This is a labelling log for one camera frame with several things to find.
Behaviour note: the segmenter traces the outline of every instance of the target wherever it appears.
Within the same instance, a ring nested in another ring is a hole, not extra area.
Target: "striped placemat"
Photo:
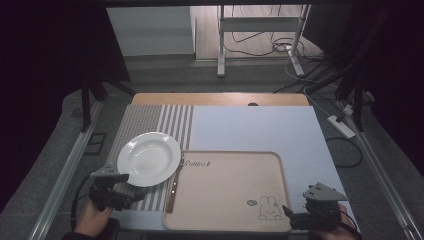
[[[181,105],[128,105],[107,159],[116,164],[125,144],[147,132],[163,132],[174,137],[182,150],[190,145],[190,130],[194,106]],[[134,203],[133,210],[163,211],[168,180],[149,187],[144,200]],[[128,183],[115,185],[115,191],[132,194],[136,187]]]

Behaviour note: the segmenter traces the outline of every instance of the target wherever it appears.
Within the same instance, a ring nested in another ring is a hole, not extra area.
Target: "table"
[[[259,106],[248,107],[250,103]],[[114,143],[107,163],[113,163],[120,146],[133,137],[125,135],[139,134],[128,127],[132,120],[140,119],[143,114],[149,116],[146,118],[149,122],[155,118],[150,116],[155,114],[157,119],[165,115],[171,119],[169,116],[178,115],[177,112],[186,115],[188,112],[190,121],[172,123],[189,126],[185,135],[175,131],[172,134],[166,124],[140,125],[140,128],[160,130],[177,140],[185,139],[181,143],[183,150],[276,152],[285,159],[284,174],[294,212],[305,212],[302,193],[317,181],[344,193],[315,112],[302,94],[139,93],[127,108],[115,139],[119,143]],[[146,201],[156,200],[157,196],[152,193]],[[134,207],[138,210],[114,211],[113,217],[119,219],[122,229],[169,232],[162,220],[164,200],[147,205],[138,204]],[[346,205],[353,215],[350,205]]]

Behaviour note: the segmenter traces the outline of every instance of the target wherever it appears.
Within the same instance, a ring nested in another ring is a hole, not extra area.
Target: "power strip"
[[[334,115],[327,118],[331,125],[333,125],[337,130],[339,130],[339,132],[343,134],[345,138],[350,139],[356,136],[356,134],[352,130],[350,130],[350,128],[348,128],[343,122],[337,122],[336,119],[337,117]]]

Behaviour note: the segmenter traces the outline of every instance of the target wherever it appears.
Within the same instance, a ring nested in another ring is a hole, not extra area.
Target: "wooden tray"
[[[184,151],[184,157],[174,210],[164,214],[166,227],[206,231],[290,230],[289,218],[282,209],[282,205],[289,204],[281,159],[276,153]]]

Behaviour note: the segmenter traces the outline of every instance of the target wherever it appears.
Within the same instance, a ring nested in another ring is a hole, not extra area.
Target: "black cloth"
[[[89,237],[87,235],[81,234],[81,233],[74,233],[74,232],[69,232],[66,233],[63,237],[62,240],[94,240],[96,238],[92,238]]]

